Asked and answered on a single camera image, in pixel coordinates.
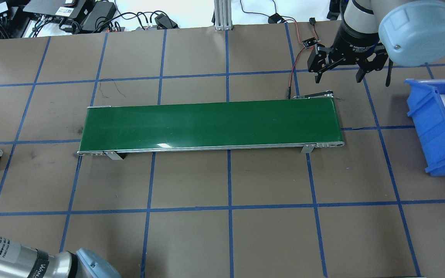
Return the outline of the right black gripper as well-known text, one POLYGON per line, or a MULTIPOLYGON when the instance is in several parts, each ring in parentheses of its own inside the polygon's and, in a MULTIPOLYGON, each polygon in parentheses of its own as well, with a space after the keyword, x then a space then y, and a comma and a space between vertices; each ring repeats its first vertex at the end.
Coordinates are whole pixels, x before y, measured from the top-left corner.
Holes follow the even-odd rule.
POLYGON ((388 61, 387 50, 383 44, 378 44, 379 40, 377 32, 362 33, 342 21, 331 47, 323 44, 313 47, 307 60, 308 72, 314 74, 315 83, 319 84, 324 72, 337 66, 357 64, 360 68, 355 78, 360 83, 367 73, 382 70, 388 61))

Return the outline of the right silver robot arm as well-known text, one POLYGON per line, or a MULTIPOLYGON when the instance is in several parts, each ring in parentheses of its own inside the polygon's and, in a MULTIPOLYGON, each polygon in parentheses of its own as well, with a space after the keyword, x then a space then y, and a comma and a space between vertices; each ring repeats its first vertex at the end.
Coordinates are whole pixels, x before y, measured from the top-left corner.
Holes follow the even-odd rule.
POLYGON ((445 57, 445 0, 332 0, 341 17, 334 42, 316 44, 307 69, 316 83, 337 66, 357 65, 356 81, 385 65, 415 67, 445 57))

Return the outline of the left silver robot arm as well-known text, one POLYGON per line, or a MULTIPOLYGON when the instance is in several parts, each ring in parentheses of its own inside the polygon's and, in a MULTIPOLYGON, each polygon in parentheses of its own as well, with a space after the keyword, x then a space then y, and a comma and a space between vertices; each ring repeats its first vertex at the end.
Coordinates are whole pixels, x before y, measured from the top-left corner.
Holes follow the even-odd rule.
POLYGON ((120 278, 97 253, 81 248, 56 255, 0 236, 0 278, 120 278))

